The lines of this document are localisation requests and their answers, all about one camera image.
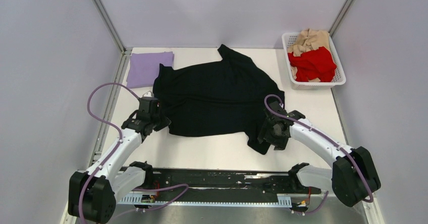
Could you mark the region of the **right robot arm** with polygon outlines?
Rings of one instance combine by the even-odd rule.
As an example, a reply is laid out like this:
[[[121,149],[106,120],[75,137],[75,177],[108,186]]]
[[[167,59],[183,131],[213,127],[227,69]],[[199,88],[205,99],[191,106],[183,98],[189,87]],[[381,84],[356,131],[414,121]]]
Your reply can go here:
[[[381,187],[381,182],[366,148],[353,148],[334,140],[299,111],[286,112],[281,101],[264,104],[266,119],[258,136],[260,143],[284,150],[289,139],[294,139],[329,165],[327,169],[308,163],[293,166],[290,170],[293,175],[288,178],[292,191],[299,193],[311,187],[333,192],[348,207],[361,201],[374,201],[373,194]]]

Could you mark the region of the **black t shirt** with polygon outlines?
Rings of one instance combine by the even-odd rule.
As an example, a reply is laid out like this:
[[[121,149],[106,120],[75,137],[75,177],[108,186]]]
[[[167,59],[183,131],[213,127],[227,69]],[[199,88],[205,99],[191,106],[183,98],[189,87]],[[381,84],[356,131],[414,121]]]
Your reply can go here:
[[[160,65],[153,93],[171,122],[169,132],[184,137],[243,132],[250,148],[266,154],[270,145],[258,141],[264,99],[285,94],[250,57],[225,45],[218,52],[217,62],[178,70]]]

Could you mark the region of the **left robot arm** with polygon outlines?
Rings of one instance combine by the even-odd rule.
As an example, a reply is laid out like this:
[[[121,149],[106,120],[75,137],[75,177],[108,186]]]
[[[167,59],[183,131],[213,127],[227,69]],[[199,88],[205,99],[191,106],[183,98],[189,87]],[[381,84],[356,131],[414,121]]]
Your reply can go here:
[[[139,187],[149,190],[154,186],[152,167],[135,162],[120,170],[133,153],[153,131],[170,124],[155,97],[141,97],[139,107],[118,128],[119,135],[109,149],[83,172],[76,171],[69,180],[68,214],[82,221],[107,223],[117,203]]]

